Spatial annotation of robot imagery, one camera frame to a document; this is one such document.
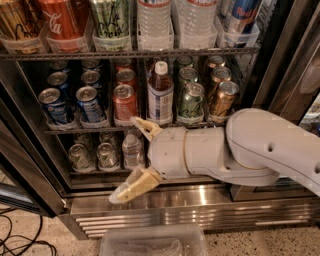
electrical cord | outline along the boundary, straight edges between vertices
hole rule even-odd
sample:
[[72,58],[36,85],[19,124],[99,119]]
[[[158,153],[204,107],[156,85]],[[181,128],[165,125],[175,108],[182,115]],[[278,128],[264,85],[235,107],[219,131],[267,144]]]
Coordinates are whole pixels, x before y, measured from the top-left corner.
[[[25,253],[28,249],[30,249],[35,244],[48,246],[50,248],[50,250],[51,250],[51,255],[52,256],[57,256],[57,249],[53,245],[51,245],[47,241],[42,241],[42,240],[37,241],[37,239],[38,239],[38,237],[39,237],[39,235],[41,233],[41,230],[42,230],[42,225],[43,225],[42,216],[39,216],[40,217],[39,228],[38,228],[38,231],[37,231],[37,233],[36,233],[36,235],[34,236],[33,239],[30,239],[28,237],[21,236],[21,235],[11,235],[12,227],[13,227],[12,220],[8,216],[3,215],[3,214],[7,213],[9,211],[14,211],[14,210],[15,210],[14,208],[8,208],[8,209],[5,209],[4,211],[0,212],[0,218],[4,218],[9,222],[9,231],[8,231],[8,234],[7,234],[6,238],[4,238],[3,240],[0,239],[0,256],[5,256],[5,255],[8,255],[8,256],[9,255],[10,256],[21,256],[21,255],[23,255],[23,253]],[[12,238],[22,238],[22,239],[27,240],[28,243],[25,244],[25,245],[10,249],[7,246],[7,244],[10,241],[10,239],[12,239]]]

speckled floor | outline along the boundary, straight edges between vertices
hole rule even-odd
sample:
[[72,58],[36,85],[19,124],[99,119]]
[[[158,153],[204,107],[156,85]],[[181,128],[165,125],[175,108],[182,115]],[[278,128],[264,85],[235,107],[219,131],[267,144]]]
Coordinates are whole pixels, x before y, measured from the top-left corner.
[[[39,227],[39,216],[16,210],[5,214],[13,223],[11,235],[23,235],[33,238]],[[0,239],[4,239],[9,231],[9,221],[0,218]],[[215,232],[206,234],[208,255],[242,256],[242,255],[320,255],[320,229],[316,225],[279,226],[253,231]],[[38,241],[47,241],[54,245],[59,256],[98,256],[100,241],[78,241],[60,222],[58,218],[43,218],[43,228]],[[26,243],[21,238],[12,238],[7,241],[9,248]],[[11,253],[0,255],[12,256]],[[51,251],[45,245],[34,245],[24,256],[50,256]]]

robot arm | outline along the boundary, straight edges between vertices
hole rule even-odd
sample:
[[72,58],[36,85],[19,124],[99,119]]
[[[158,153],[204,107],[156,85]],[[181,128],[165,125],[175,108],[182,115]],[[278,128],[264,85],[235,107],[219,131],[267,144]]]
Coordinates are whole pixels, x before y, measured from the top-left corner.
[[320,196],[320,139],[269,112],[244,109],[226,128],[161,129],[132,120],[150,141],[151,167],[135,170],[109,200],[127,202],[158,186],[162,179],[208,175],[247,186],[266,186],[280,174]]

plastic bottle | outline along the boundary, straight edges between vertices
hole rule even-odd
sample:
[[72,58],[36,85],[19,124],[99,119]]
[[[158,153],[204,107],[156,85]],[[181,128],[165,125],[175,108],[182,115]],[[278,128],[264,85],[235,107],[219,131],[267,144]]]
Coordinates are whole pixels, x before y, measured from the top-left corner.
[[211,33],[217,0],[179,0],[181,32],[186,35],[208,35]]
[[170,32],[171,0],[137,0],[141,36],[161,37]]
[[173,89],[168,64],[158,61],[148,82],[148,110],[149,117],[159,124],[172,121]]
[[122,142],[124,167],[134,170],[135,167],[145,167],[143,146],[140,139],[133,134],[128,134]]

white bottle cap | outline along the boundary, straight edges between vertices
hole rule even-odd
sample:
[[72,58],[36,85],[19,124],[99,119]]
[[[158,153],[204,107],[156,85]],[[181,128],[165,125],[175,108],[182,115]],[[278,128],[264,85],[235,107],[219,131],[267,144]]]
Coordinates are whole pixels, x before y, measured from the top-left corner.
[[164,75],[168,73],[168,64],[165,61],[158,61],[156,63],[155,72],[158,75]]

